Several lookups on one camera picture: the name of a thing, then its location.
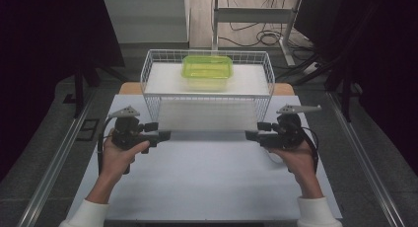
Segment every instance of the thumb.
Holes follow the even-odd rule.
[[[135,145],[134,147],[132,147],[131,149],[129,149],[127,152],[130,155],[136,155],[139,152],[142,152],[144,150],[146,150],[148,147],[150,147],[150,142],[149,141],[143,141],[137,145]]]

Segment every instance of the metal basket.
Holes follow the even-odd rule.
[[[234,77],[221,91],[188,90],[179,71],[188,55],[221,55],[233,61]],[[152,121],[169,130],[257,130],[274,91],[265,51],[149,50],[141,87]]]

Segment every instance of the hand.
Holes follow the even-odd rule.
[[[113,130],[104,142],[102,171],[95,186],[86,197],[86,200],[93,203],[107,204],[111,191],[122,178],[129,164],[134,161],[135,155],[150,146],[149,141],[144,141],[129,150],[122,150],[111,142],[112,132]]]
[[[268,148],[267,150],[280,156],[290,172],[295,175],[295,180],[301,187],[302,198],[323,197],[314,172],[312,151],[307,141],[304,140],[296,149],[292,150],[279,148]]]

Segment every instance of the white wall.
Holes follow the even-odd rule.
[[[104,2],[119,43],[188,41],[188,0]]]

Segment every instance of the plastic food container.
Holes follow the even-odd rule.
[[[188,55],[182,61],[181,76],[192,90],[224,90],[233,76],[233,61],[228,56]]]

